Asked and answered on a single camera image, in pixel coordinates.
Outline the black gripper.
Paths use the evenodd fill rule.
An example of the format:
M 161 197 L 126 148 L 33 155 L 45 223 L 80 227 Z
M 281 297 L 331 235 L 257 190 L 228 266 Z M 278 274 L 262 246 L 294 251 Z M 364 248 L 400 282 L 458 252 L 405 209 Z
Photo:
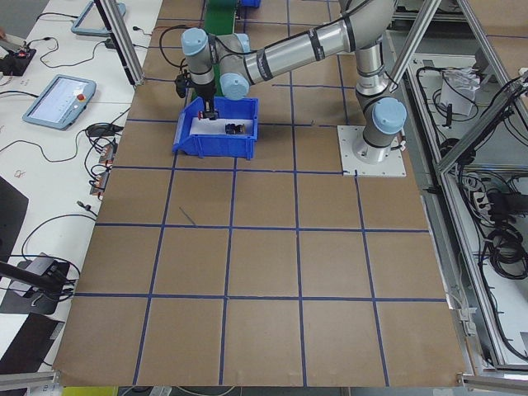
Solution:
M 211 80 L 208 83 L 200 84 L 194 82 L 195 93 L 198 97 L 202 98 L 203 102 L 203 119 L 217 120 L 219 118 L 219 112 L 215 107 L 215 80 Z

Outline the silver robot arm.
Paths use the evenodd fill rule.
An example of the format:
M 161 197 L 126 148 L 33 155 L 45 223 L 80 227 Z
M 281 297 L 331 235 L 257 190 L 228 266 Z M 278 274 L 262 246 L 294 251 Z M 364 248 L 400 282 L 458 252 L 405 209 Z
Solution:
M 339 53 L 353 53 L 359 75 L 356 98 L 366 120 L 352 150 L 363 163 L 382 163 L 407 118 L 405 106 L 389 92 L 382 56 L 382 35 L 394 14 L 388 0 L 342 1 L 341 15 L 331 21 L 260 49 L 245 34 L 215 35 L 201 28 L 181 35 L 187 69 L 177 76 L 177 94 L 191 88 L 202 100 L 201 115 L 219 118 L 215 93 L 242 100 L 252 85 L 267 82 Z

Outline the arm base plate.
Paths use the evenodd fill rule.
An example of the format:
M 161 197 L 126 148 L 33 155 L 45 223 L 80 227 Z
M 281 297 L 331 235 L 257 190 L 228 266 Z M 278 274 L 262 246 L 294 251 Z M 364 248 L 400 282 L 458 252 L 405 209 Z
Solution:
M 346 177 L 406 177 L 403 155 L 393 138 L 391 145 L 375 148 L 364 140 L 363 125 L 339 125 L 342 174 Z

